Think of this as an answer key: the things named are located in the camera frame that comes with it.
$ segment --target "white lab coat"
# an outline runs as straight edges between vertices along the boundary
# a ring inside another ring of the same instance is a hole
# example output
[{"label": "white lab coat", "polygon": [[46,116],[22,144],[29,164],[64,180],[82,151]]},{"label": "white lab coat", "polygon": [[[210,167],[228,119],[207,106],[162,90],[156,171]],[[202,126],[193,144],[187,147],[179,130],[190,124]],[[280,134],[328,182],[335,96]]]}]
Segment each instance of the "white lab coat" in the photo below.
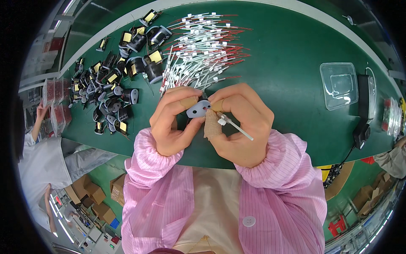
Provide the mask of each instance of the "white lab coat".
[{"label": "white lab coat", "polygon": [[406,176],[406,147],[397,146],[389,152],[374,156],[378,165],[391,176],[403,179]]},{"label": "white lab coat", "polygon": [[36,144],[31,132],[27,133],[24,137],[23,158],[18,163],[21,186],[31,214],[48,231],[51,231],[48,215],[39,207],[48,183],[53,189],[62,189],[72,184],[60,141],[60,137],[52,137]]}]

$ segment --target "ceiling light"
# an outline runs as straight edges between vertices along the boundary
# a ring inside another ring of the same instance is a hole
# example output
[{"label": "ceiling light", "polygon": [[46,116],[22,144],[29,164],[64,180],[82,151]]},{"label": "ceiling light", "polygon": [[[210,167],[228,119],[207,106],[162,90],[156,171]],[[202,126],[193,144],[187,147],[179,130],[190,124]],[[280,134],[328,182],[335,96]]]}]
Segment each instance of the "ceiling light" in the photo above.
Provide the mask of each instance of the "ceiling light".
[{"label": "ceiling light", "polygon": [[68,231],[66,231],[66,228],[63,226],[62,222],[60,221],[60,219],[58,219],[59,224],[62,226],[63,230],[65,231],[66,235],[69,237],[69,239],[71,240],[72,243],[74,243],[72,237],[68,234]]}]

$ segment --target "wire bundle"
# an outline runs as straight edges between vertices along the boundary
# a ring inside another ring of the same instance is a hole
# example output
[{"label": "wire bundle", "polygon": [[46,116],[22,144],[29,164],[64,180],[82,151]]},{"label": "wire bundle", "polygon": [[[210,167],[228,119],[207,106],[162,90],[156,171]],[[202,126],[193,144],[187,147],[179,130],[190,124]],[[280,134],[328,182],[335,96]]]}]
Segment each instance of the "wire bundle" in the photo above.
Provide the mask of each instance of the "wire bundle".
[{"label": "wire bundle", "polygon": [[164,51],[169,51],[163,82],[160,88],[161,96],[169,88],[178,86],[193,86],[205,90],[210,85],[223,81],[226,77],[218,75],[230,66],[244,61],[239,59],[250,56],[243,53],[248,50],[242,44],[230,43],[238,40],[238,34],[250,28],[232,26],[230,20],[221,17],[235,15],[217,15],[216,13],[188,14],[187,17],[176,20],[168,29],[181,29],[184,33]]}]

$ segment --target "black device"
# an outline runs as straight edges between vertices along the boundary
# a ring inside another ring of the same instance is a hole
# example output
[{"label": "black device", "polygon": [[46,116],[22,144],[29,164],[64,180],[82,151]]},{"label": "black device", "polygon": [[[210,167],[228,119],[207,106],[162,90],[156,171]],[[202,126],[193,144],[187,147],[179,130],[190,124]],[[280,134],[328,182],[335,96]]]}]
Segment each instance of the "black device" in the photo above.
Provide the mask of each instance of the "black device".
[{"label": "black device", "polygon": [[371,134],[368,121],[375,115],[374,82],[375,80],[369,75],[358,75],[358,115],[361,119],[352,132],[352,137],[354,146],[359,150],[364,147]]},{"label": "black device", "polygon": [[362,149],[371,134],[371,127],[367,122],[367,119],[361,118],[355,130],[352,132],[352,137],[354,138],[355,143],[354,145],[359,150]]},{"label": "black device", "polygon": [[374,79],[369,75],[358,75],[358,115],[372,120],[375,116]]}]

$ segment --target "plastic container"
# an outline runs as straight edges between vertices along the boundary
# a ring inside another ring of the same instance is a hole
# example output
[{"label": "plastic container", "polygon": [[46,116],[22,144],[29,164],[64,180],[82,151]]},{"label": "plastic container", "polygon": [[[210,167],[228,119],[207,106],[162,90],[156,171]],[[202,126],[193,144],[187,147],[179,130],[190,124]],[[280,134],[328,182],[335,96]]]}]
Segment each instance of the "plastic container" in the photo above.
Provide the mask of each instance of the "plastic container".
[{"label": "plastic container", "polygon": [[352,63],[322,63],[320,74],[328,110],[358,102],[358,81]]},{"label": "plastic container", "polygon": [[59,104],[63,101],[63,83],[62,80],[55,79],[55,103]]},{"label": "plastic container", "polygon": [[62,105],[51,105],[51,123],[55,136],[59,136],[66,125]]},{"label": "plastic container", "polygon": [[69,79],[63,78],[62,79],[62,84],[63,84],[63,100],[69,101],[69,86],[71,83],[69,82]]},{"label": "plastic container", "polygon": [[382,120],[382,129],[389,136],[396,138],[400,133],[400,127],[402,124],[402,110],[399,104],[392,97],[385,99],[384,112]]},{"label": "plastic container", "polygon": [[62,105],[63,109],[63,119],[65,120],[65,127],[68,126],[72,121],[71,109],[68,105]]},{"label": "plastic container", "polygon": [[44,107],[51,105],[55,101],[55,82],[53,80],[46,79],[45,84],[42,87],[42,101]]}]

